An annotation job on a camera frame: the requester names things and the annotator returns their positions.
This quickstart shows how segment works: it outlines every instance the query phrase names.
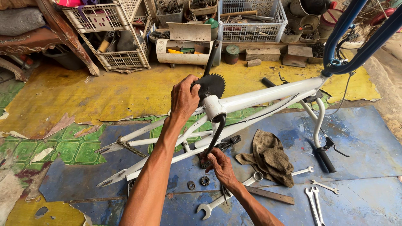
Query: yellow tarp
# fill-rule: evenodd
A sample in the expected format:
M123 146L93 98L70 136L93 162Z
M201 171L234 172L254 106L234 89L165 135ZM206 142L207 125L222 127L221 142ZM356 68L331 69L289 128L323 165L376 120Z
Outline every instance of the yellow tarp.
M247 68L246 62L239 60L235 65L222 62L213 67L211 73L224 77L223 97L230 97L265 88L261 83L264 76L281 84L278 72L287 81L294 82L318 76L322 70L321 64L307 64L306 68L279 66L281 62L262 62L260 66ZM176 65L171 69L168 64L154 64L151 70L131 74L109 72L100 77L88 77L87 70L70 71L42 65L6 107L9 116L0 120L0 131L15 131L30 139L42 139L65 113L68 117L75 115L76 123L91 121L94 125L129 116L163 115L169 111L173 85L188 74L201 77L203 71L201 66ZM347 74L334 75L323 86L322 89L333 96L330 103L342 98L347 78ZM366 70L359 68L349 84L347 99L379 98Z
M8 215L5 226L90 225L88 221L86 222L84 214L78 209L74 209L68 203L64 203L62 201L46 202L43 195L28 201L25 201L24 199L25 197L22 196L15 203L13 210ZM35 214L43 206L48 208L48 212L37 219Z

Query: bicycle wheel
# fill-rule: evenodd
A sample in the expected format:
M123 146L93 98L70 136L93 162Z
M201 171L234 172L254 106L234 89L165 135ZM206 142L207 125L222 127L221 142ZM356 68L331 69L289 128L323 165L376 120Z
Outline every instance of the bicycle wheel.
M362 47L375 31L391 16L396 8L402 4L402 0L369 0L357 15L353 23L356 25L354 32L359 36L342 44L342 49L357 49Z

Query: white bicycle frame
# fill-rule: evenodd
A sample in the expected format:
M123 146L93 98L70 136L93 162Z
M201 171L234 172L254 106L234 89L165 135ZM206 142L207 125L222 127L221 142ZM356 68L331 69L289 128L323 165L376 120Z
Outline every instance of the white bicycle frame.
M323 76L322 74L318 77L315 78L309 78L305 79L302 81L298 82L291 82L287 84L283 84L280 86L275 86L275 87L270 87L254 92L249 92L249 93L244 93L241 95L233 96L233 97L227 97L219 100L220 108L226 109L227 113L238 111L241 109L245 109L248 107L252 107L255 105L259 105L262 103L266 103L269 101L273 101L279 98L286 97L285 99L259 111L256 112L245 119L242 119L239 123L233 124L226 126L218 141L216 144L219 144L221 140L229 137L230 135L248 127L249 125L252 125L265 117L268 117L296 102L300 102L303 108L307 111L309 116L313 119L313 122L315 123L315 128L314 128L314 144L316 148L321 147L320 141L318 138L318 133L321 128L321 123L324 118L325 114L325 107L321 99L317 99L316 102L319 107L319 115L316 116L312 109L304 103L303 99L309 96L314 96L318 90L321 88L321 86L327 81L328 77ZM203 102L203 106L197 108L195 112L192 115L198 115L201 113L204 113L205 109L205 100ZM212 130L209 131L203 131L203 132L195 132L193 133L197 128L202 126L204 123L206 123L208 120L210 120L214 115L204 115L202 118L200 118L197 122L195 122L193 125L191 125L185 132L184 134L179 135L179 138L177 139L176 146L179 144L183 144L183 149L185 151L184 154L181 154L179 156L176 156L172 159L172 163L178 162L180 160L183 160L185 158L188 158L190 156L193 156L195 154L203 152L206 148L208 148L209 144L211 143L212 137L215 134L216 129L218 128L219 123L212 123ZM163 125L164 119L161 119L155 123L152 123L150 125L147 125L139 130L136 130L124 137L121 138L120 141L126 142L131 139L134 139L138 137L139 135L142 135L156 127L159 127ZM195 149L190 150L190 147L188 145L188 142L186 141L187 138L191 137L199 137L199 136L207 136L201 140L198 140L195 142ZM152 139L144 139L144 140L136 140L136 141L130 141L128 142L130 146L138 146L138 145L144 145L144 144L153 144L156 143L158 138L152 138ZM120 146L117 143L113 143L110 145L107 145L103 148L100 148L95 151L95 153L108 153L108 152L113 152L123 149L122 146ZM115 182L121 181L123 179L132 180L134 178L137 178L139 173L141 172L141 168L144 166L145 162L147 161L148 157L144 158L143 160L137 162L133 166L129 167L128 169L123 169L120 172L114 174L113 176L109 177L108 179L104 180L103 182L99 183L97 186L107 186L110 184L113 184Z

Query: hand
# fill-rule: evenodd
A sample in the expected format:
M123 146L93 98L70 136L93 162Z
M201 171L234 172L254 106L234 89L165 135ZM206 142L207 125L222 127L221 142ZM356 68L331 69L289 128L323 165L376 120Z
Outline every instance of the hand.
M197 80L196 76L189 74L185 79L173 86L172 89L170 116L183 124L183 126L198 107L200 100L198 90L201 86L196 84L190 90L191 83Z
M205 172L210 170L215 171L216 178L229 190L232 191L233 188L237 186L239 181L234 175L232 164L230 163L230 158L227 157L219 148L213 148L211 153L201 160L201 163L210 161L209 166Z

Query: open-end wrench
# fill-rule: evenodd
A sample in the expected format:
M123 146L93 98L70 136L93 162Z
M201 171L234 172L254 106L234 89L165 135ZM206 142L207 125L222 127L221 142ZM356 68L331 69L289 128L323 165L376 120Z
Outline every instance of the open-end wrench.
M316 182L315 180L311 180L312 182L312 184L313 185L318 185L318 186L321 186L321 187L323 187L323 188L326 188L326 189L328 189L328 190L330 190L330 191L333 191L335 194L337 194L337 195L339 195L339 189L337 189L337 188L330 188L330 187L328 187L328 186L325 186L325 185L323 185L323 184L320 184L320 183L318 183L318 182Z
M258 172L258 171L257 171L257 172L254 173L254 175L253 175L250 179L248 179L248 180L246 180L245 182L243 182L243 184L244 184L244 185L251 185L252 183L254 183L254 182L256 182L256 181L261 181L263 178L264 178L263 174L262 174L261 172ZM233 196L233 194L232 194L231 192L229 192L229 194L230 194L231 196L229 196L229 195L227 195L227 194L226 194L226 195L223 195L223 196L219 197L218 199L216 199L215 201L211 202L210 204L200 204L200 205L198 206L197 213L198 213L201 209L205 210L206 215L205 215L205 217L202 218L202 219L203 219L203 220L208 219L208 218L211 216L212 210L213 210L215 207L219 206L221 203L223 203L223 202L225 201L225 196L226 196L226 200L228 200L230 197Z
M314 172L314 170L312 170L312 166L309 166L307 169L305 169L305 170L300 170L300 171L297 171L297 172L293 172L292 173L292 176L294 176L294 175L298 175L298 174L301 174L301 173L305 173L305 172Z
M308 200L310 200L310 205L311 205L311 208L313 209L313 215L314 215L314 218L316 219L316 224L320 225L320 220L318 219L316 205L314 204L314 200L313 200L313 192L311 191L311 189L309 190L308 188L306 188L304 190L304 192L307 194Z
M318 218L320 219L320 225L325 226L324 220L322 219L322 212L321 212L321 206L320 206L320 200L318 199L318 188L316 186L312 187L311 190L314 192L314 196L316 197L316 204L317 204L317 210L318 210Z

